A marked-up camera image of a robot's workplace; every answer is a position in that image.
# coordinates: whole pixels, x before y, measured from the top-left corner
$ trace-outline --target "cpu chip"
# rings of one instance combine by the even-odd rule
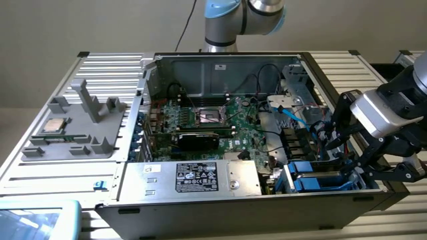
[[[51,118],[41,130],[41,133],[56,134],[60,133],[65,126],[65,118]]]

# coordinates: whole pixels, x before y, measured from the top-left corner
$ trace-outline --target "white wall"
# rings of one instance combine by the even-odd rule
[[[172,51],[193,0],[0,0],[0,106],[47,101],[76,54]],[[239,50],[349,50],[391,61],[427,49],[427,0],[285,0],[281,30],[240,36]],[[179,51],[204,39],[199,0]]]

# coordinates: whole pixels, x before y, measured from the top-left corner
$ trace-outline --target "warning label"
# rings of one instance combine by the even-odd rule
[[[216,162],[177,163],[175,190],[179,193],[217,191]]]

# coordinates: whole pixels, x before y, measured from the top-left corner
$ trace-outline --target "cpu socket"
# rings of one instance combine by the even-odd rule
[[[219,124],[225,119],[224,107],[200,107],[196,109],[195,120],[200,124]]]

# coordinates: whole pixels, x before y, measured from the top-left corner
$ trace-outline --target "green circuit board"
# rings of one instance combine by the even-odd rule
[[[256,129],[261,127],[255,124],[249,124],[247,121],[247,114],[255,119],[256,107],[241,105],[245,98],[241,96],[229,102],[224,107],[224,119],[229,118],[224,123],[200,123],[197,120],[193,107],[180,107],[177,102],[169,100],[164,105],[157,106],[155,109],[156,116],[152,115],[151,120],[156,121],[156,124],[151,126],[153,134],[151,135],[152,155],[155,162],[167,161],[185,161],[185,160],[221,160],[236,159],[235,156],[243,151],[249,152],[249,158],[255,161],[256,168],[260,172],[269,171],[264,168],[264,163],[268,160],[268,154],[264,146],[263,137],[264,134]],[[216,129],[215,127],[232,126],[232,130]],[[228,138],[219,139],[217,149],[208,151],[181,151],[176,146],[175,139],[179,137],[177,127],[185,128],[209,128],[208,131],[200,131],[200,133],[219,133],[233,132]]]

